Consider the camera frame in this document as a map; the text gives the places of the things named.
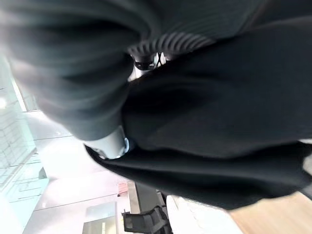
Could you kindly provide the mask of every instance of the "white wall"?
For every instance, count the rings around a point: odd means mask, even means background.
[[[117,184],[126,179],[109,171],[51,181],[23,234],[82,234],[86,210],[117,202],[118,229],[123,234],[121,212],[130,211],[129,199],[117,197]]]
[[[42,111],[25,112],[39,157],[49,179],[102,172],[104,168],[86,153],[79,140]]]

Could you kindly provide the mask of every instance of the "ceiling light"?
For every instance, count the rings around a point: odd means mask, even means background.
[[[6,101],[4,98],[0,97],[0,109],[5,109],[6,108]]]

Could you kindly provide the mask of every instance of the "wooden desk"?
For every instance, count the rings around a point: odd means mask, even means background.
[[[312,201],[301,193],[230,212],[244,234],[312,234]]]

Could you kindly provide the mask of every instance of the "black fabric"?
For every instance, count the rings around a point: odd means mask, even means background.
[[[49,118],[79,139],[98,140],[122,124],[130,47],[150,56],[234,36],[261,2],[1,0],[0,52]]]
[[[225,209],[311,183],[312,18],[263,26],[183,56],[131,85],[137,148],[105,168]]]

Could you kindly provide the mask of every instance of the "dark gray sleeve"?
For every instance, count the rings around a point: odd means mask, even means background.
[[[82,140],[120,124],[133,69],[127,47],[150,36],[148,20],[110,0],[2,0],[0,17],[1,51],[51,119]]]

